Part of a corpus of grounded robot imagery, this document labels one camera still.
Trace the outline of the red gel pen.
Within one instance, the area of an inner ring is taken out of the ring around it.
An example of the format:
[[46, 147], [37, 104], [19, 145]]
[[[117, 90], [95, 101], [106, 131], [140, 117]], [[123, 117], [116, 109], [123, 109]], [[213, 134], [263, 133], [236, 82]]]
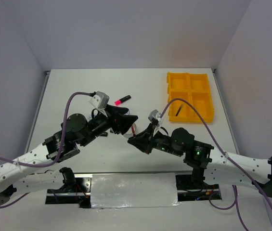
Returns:
[[135, 125], [134, 124], [131, 126], [131, 131], [132, 131], [133, 136], [135, 137], [136, 133], [135, 133]]

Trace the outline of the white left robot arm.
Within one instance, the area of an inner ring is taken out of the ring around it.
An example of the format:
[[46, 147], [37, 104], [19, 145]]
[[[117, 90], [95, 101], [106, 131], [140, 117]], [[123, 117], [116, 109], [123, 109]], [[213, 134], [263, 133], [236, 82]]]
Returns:
[[17, 195], [42, 189], [61, 188], [74, 190], [76, 180], [71, 168], [38, 173], [39, 168], [49, 168], [79, 154], [104, 132], [111, 129], [124, 135], [138, 117], [129, 115], [128, 108], [107, 105], [104, 113], [98, 113], [88, 121], [82, 114], [72, 114], [61, 124], [62, 130], [38, 145], [32, 151], [0, 165], [0, 208], [8, 207], [8, 201]]

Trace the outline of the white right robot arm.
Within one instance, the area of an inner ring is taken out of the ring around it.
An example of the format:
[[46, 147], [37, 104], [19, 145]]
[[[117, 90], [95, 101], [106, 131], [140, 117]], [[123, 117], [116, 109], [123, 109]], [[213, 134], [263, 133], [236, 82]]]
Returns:
[[143, 153], [156, 149], [175, 156], [183, 156], [184, 163], [192, 170], [191, 183], [196, 188], [209, 185], [238, 185], [255, 189], [272, 198], [272, 157], [257, 159], [226, 152], [195, 140], [194, 135], [184, 128], [173, 130], [170, 136], [147, 129], [128, 139], [128, 143]]

